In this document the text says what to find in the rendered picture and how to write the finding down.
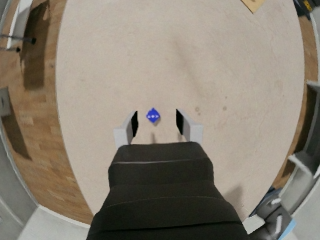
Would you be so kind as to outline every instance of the brown wood floor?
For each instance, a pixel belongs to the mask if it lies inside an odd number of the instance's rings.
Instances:
[[[9,33],[18,0],[8,13],[3,33]],[[3,125],[14,160],[39,203],[66,217],[90,223],[92,213],[75,180],[61,135],[56,105],[55,58],[60,22],[66,0],[34,0],[25,36],[36,45],[23,44],[21,53],[0,52],[0,87],[9,87],[13,114]],[[311,23],[299,19],[305,48],[305,80],[317,80],[316,45]],[[302,149],[313,115],[315,95],[306,86],[288,155]],[[284,186],[294,166],[284,161],[274,182]]]

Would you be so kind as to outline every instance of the blue object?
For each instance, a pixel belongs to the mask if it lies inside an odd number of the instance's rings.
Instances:
[[[279,240],[282,240],[285,236],[287,236],[294,229],[296,225],[297,225],[296,221],[292,219],[292,221],[290,222],[286,230],[280,236]]]
[[[160,114],[158,113],[157,110],[155,110],[154,108],[152,108],[146,116],[150,122],[155,123],[156,121],[158,121],[158,119],[160,118]]]

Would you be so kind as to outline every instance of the blue dice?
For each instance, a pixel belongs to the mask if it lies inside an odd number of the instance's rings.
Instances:
[[[150,122],[155,123],[155,122],[158,121],[158,119],[160,118],[160,114],[158,113],[157,110],[155,110],[154,108],[152,108],[152,109],[147,113],[147,118],[149,119]]]

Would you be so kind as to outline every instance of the table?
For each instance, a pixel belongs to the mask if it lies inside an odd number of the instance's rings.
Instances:
[[[176,108],[204,125],[215,184],[241,219],[262,199],[292,142],[304,84],[291,0],[252,14],[241,1],[67,2],[56,91],[68,157],[93,213],[106,198],[113,129],[134,110],[136,143],[183,141]],[[145,117],[155,107],[157,126]]]

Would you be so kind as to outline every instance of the beige tabletop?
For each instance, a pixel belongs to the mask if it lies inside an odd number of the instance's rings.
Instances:
[[[276,177],[303,93],[292,0],[252,14],[234,0],[68,0],[57,101],[69,160],[93,213],[106,198],[113,129],[139,111],[134,143],[181,141],[175,109],[204,125],[215,183],[244,219]],[[145,117],[155,107],[157,126]]]

